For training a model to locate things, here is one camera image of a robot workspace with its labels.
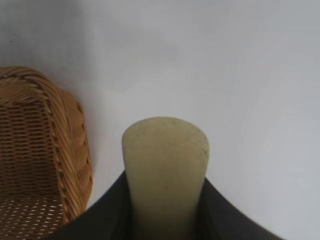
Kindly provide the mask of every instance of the woven wicker texture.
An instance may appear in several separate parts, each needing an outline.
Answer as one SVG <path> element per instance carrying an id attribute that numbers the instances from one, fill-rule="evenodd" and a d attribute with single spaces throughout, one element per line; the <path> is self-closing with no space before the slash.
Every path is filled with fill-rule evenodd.
<path id="1" fill-rule="evenodd" d="M 42 239 L 74 220 L 92 182 L 80 105 L 38 71 L 0 68 L 0 239 Z"/>

